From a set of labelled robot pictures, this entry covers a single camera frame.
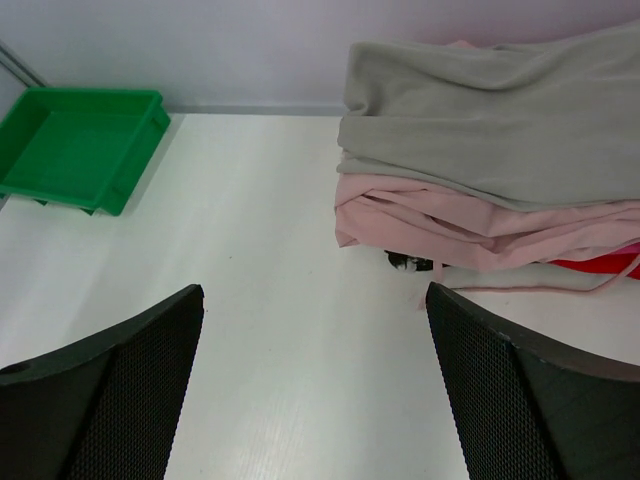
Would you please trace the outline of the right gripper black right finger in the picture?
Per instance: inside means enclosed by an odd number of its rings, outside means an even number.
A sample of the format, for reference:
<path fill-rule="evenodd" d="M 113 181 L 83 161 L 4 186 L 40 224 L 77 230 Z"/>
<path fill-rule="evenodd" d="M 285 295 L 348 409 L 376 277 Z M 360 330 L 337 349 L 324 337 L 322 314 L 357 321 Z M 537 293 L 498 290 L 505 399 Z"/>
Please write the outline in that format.
<path fill-rule="evenodd" d="M 472 479 L 636 479 L 639 368 L 431 283 L 426 311 Z"/>

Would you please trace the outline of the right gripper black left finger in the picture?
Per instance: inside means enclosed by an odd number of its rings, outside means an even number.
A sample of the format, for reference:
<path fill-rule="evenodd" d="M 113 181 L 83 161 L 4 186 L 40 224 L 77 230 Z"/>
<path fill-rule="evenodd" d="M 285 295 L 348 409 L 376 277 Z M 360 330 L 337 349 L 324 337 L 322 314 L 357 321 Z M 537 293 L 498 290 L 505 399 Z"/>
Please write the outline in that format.
<path fill-rule="evenodd" d="M 2 368 L 2 478 L 163 478 L 203 302 L 192 284 L 117 325 Z"/>

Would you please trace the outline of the grey trousers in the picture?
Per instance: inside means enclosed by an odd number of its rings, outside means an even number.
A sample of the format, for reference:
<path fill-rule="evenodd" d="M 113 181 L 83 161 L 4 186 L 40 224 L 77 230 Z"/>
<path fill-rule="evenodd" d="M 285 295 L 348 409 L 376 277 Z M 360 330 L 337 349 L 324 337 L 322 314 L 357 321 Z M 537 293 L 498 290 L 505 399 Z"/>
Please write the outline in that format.
<path fill-rule="evenodd" d="M 485 48 L 351 47 L 342 173 L 412 178 L 519 211 L 639 196 L 639 25 Z"/>

